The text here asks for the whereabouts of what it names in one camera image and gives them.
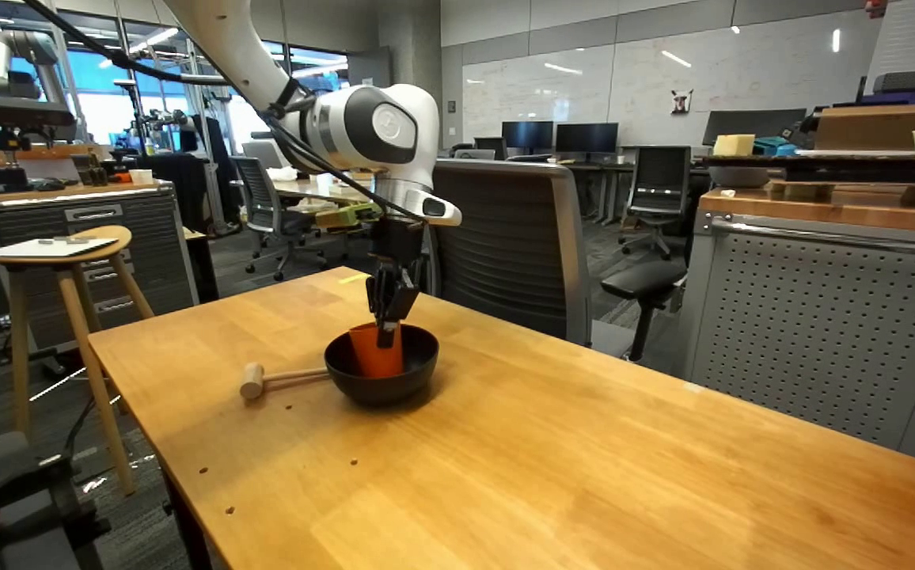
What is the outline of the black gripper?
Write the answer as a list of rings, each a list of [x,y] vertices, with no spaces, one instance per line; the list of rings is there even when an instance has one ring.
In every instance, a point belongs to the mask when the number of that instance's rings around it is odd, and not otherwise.
[[[378,270],[366,278],[366,311],[373,314],[378,321],[378,345],[390,347],[394,345],[390,321],[403,321],[418,298],[418,286],[412,276],[423,270],[423,226],[418,222],[379,217],[369,226],[369,236],[373,255],[379,263],[396,264],[396,278],[390,270]]]

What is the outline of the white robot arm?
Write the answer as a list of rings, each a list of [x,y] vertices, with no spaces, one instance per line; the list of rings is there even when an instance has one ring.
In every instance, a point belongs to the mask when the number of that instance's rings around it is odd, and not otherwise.
[[[439,109],[426,87],[396,83],[306,95],[267,54],[249,12],[252,0],[164,4],[290,157],[373,199],[384,230],[462,222],[462,210],[434,193]]]

